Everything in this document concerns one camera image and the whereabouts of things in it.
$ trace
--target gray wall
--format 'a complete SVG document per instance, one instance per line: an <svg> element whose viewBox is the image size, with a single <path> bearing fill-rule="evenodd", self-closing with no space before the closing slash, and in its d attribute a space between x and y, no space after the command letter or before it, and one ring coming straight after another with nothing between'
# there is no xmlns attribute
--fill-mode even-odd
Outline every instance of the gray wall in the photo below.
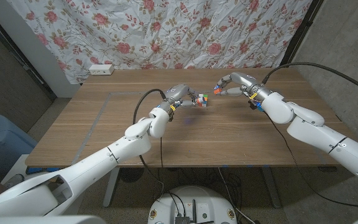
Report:
<svg viewBox="0 0 358 224"><path fill-rule="evenodd" d="M358 81L358 1L324 1L293 62L320 63ZM296 68L358 137L358 86L320 68Z"/></svg>
<svg viewBox="0 0 358 224"><path fill-rule="evenodd" d="M52 53L38 40L25 20L6 0L0 0L0 24L58 97L70 98L80 85L72 85Z"/></svg>
<svg viewBox="0 0 358 224"><path fill-rule="evenodd" d="M28 131L51 104L0 41L0 114Z"/></svg>

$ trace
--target floral fabric backdrop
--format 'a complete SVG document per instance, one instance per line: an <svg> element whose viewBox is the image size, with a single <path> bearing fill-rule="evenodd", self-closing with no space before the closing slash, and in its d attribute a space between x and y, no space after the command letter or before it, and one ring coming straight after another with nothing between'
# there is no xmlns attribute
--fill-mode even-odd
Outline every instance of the floral fabric backdrop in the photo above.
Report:
<svg viewBox="0 0 358 224"><path fill-rule="evenodd" d="M276 67L311 0L8 0L70 83L115 69Z"/></svg>

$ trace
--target wall outlet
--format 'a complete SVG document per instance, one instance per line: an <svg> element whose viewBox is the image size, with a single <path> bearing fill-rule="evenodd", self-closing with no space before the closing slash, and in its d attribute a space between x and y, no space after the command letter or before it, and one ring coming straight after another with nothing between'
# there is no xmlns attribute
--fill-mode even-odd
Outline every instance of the wall outlet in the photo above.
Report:
<svg viewBox="0 0 358 224"><path fill-rule="evenodd" d="M114 67L112 65L92 65L89 71L91 75L111 75Z"/></svg>

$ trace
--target gray floor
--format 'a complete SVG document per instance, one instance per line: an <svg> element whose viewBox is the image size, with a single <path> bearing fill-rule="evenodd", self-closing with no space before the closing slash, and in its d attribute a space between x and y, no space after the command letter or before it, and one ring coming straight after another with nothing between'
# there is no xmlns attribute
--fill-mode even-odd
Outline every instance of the gray floor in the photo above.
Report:
<svg viewBox="0 0 358 224"><path fill-rule="evenodd" d="M39 140L64 109L69 99L57 99L45 112L29 134ZM335 200L358 204L358 178L342 167L337 172L321 172L317 167L302 167L301 172L319 193ZM238 175L242 180L242 211L261 223L352 223L358 220L358 208L338 205L314 194L301 178L296 168L273 168L283 208L273 208L262 173L258 168L227 168L223 171ZM185 169L190 176L190 169ZM205 169L195 169L202 180ZM188 180L179 171L162 169L165 188L172 189L182 184L200 184ZM97 215L108 223L146 223L153 196L159 192L158 184L149 174L144 174L134 183L119 181L112 205L102 206L107 176L97 181L85 193L80 214ZM227 197L224 186L215 183L209 186Z"/></svg>

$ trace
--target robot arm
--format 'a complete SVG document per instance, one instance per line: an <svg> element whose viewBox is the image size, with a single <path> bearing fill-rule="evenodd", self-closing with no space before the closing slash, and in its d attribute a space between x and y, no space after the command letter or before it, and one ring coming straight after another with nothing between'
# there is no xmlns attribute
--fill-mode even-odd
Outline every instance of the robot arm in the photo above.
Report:
<svg viewBox="0 0 358 224"><path fill-rule="evenodd" d="M285 102L282 95L270 91L258 84L254 77L243 73L234 72L223 77L215 86L215 94L223 95L222 88L231 81L241 85L242 94L249 98L252 109L265 111L275 123L291 122L287 132L292 137L328 153L358 176L358 143L325 126L320 114L295 103Z"/></svg>
<svg viewBox="0 0 358 224"><path fill-rule="evenodd" d="M33 177L8 189L0 195L0 217L62 214L82 192L118 164L149 151L149 136L163 136L174 110L180 106L175 102L186 102L182 98L187 94L192 102L200 100L190 87L184 84L175 86L161 104L152 109L150 118L142 118L127 128L125 135L116 142L70 167Z"/></svg>

